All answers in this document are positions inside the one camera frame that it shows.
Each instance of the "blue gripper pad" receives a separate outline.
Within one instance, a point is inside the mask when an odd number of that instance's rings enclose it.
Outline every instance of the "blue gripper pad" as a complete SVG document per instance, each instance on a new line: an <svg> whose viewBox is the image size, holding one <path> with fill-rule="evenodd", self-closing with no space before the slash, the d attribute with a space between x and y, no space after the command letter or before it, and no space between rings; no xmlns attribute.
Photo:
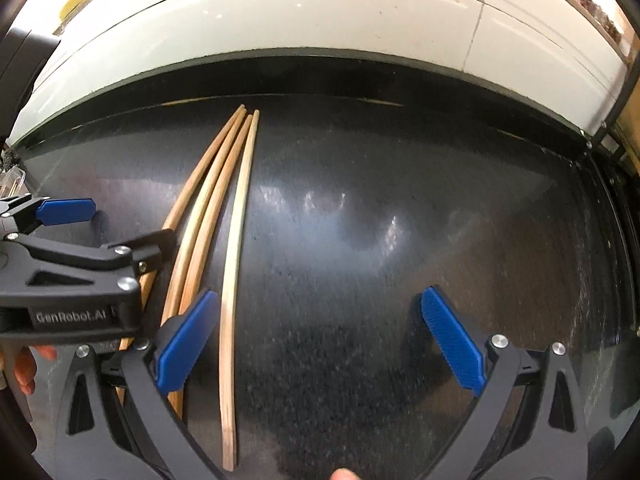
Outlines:
<svg viewBox="0 0 640 480"><path fill-rule="evenodd" d="M479 396L486 382L482 354L432 286L422 293L422 318L429 326L460 386L472 390L476 397Z"/></svg>
<svg viewBox="0 0 640 480"><path fill-rule="evenodd" d="M36 219L43 225L88 222L95 215L95 202L90 198L45 200L36 209Z"/></svg>
<svg viewBox="0 0 640 480"><path fill-rule="evenodd" d="M155 372L163 395L182 387L219 320L218 295L206 289L184 314L170 318L158 331Z"/></svg>

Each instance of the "silver bolt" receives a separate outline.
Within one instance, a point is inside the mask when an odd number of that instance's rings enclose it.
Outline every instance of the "silver bolt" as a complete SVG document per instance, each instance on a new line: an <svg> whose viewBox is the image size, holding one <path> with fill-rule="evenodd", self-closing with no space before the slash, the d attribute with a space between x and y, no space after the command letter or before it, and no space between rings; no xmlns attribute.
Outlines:
<svg viewBox="0 0 640 480"><path fill-rule="evenodd" d="M89 345L80 345L76 349L76 355L80 358L87 357L89 355Z"/></svg>
<svg viewBox="0 0 640 480"><path fill-rule="evenodd" d="M131 278L130 276L123 276L118 279L118 286L126 292L131 292L138 288L138 280Z"/></svg>
<svg viewBox="0 0 640 480"><path fill-rule="evenodd" d="M148 348L148 346L149 346L149 339L135 340L133 343L133 348L135 348L136 350L145 350Z"/></svg>
<svg viewBox="0 0 640 480"><path fill-rule="evenodd" d="M551 345L551 349L554 351L554 354L556 355L564 355L564 353L566 352L566 348L564 347L564 345L562 343L553 343Z"/></svg>
<svg viewBox="0 0 640 480"><path fill-rule="evenodd" d="M502 334L495 334L491 338L491 344L496 348L506 348L506 346L509 344L509 340Z"/></svg>

